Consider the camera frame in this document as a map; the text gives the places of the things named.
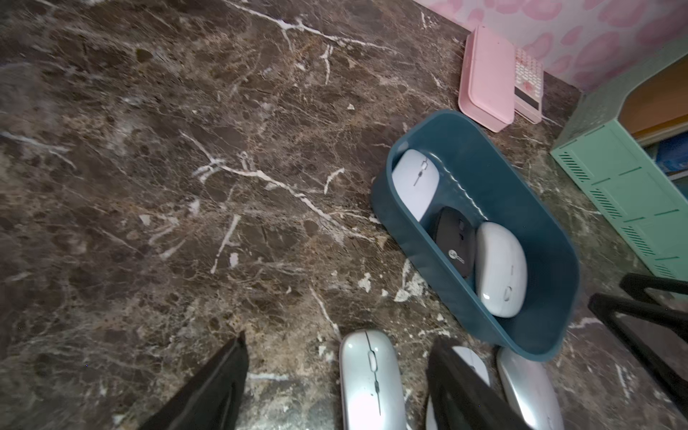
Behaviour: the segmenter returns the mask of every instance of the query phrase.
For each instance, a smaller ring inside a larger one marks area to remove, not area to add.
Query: black chair
[[[647,288],[654,288],[688,294],[688,282],[629,273],[621,279],[619,286],[633,299],[596,293],[590,297],[588,308],[633,353],[683,416],[688,418],[688,381],[681,378],[640,340],[618,316],[626,314],[662,325],[688,343],[688,312],[666,308],[645,291]]]

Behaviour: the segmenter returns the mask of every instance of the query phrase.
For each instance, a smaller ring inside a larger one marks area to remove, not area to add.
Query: wall
[[[469,30],[482,22],[583,91],[688,28],[687,0],[416,1]]]

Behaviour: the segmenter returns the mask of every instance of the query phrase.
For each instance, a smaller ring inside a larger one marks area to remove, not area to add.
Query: plastic storage bin
[[[391,181],[407,149],[429,156],[440,172],[437,193],[420,223]],[[576,253],[560,225],[473,121],[446,110],[416,125],[389,150],[370,200],[380,222],[469,333],[529,360],[550,360],[559,351],[579,287]],[[464,280],[426,232],[443,206],[462,211],[476,228],[486,219],[501,224],[521,242],[528,289],[513,318],[490,314],[474,293],[472,277]]]
[[[688,281],[688,200],[619,122],[626,98],[688,54],[688,36],[579,103],[552,157],[657,277]]]

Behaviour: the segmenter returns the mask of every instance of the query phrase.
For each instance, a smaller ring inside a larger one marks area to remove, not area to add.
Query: computer mouse
[[[348,334],[339,347],[345,430],[406,428],[396,350],[380,330]]]
[[[477,230],[475,292],[494,316],[511,318],[526,298],[526,255],[513,233],[494,222]]]
[[[497,370],[506,401],[533,430],[563,430],[563,418],[544,366],[508,348],[497,353]]]
[[[442,208],[433,240],[462,277],[471,276],[475,262],[475,229],[464,214],[449,206]]]
[[[415,149],[407,149],[391,172],[391,180],[401,201],[420,221],[440,183],[435,164]]]
[[[487,373],[487,367],[479,356],[469,348],[462,346],[452,347],[454,352],[471,366],[471,369],[482,379],[482,381],[489,387],[490,375]],[[437,421],[435,420],[435,408],[432,405],[432,398],[428,398],[428,407],[425,411],[425,430],[438,430]]]

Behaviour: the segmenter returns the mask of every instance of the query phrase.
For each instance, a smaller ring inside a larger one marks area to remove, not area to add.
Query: silver computer mouse
[[[497,370],[506,400],[534,430],[563,430],[563,419],[545,367],[508,348],[497,353]]]
[[[348,334],[339,347],[345,430],[403,430],[404,393],[396,350],[379,330]]]

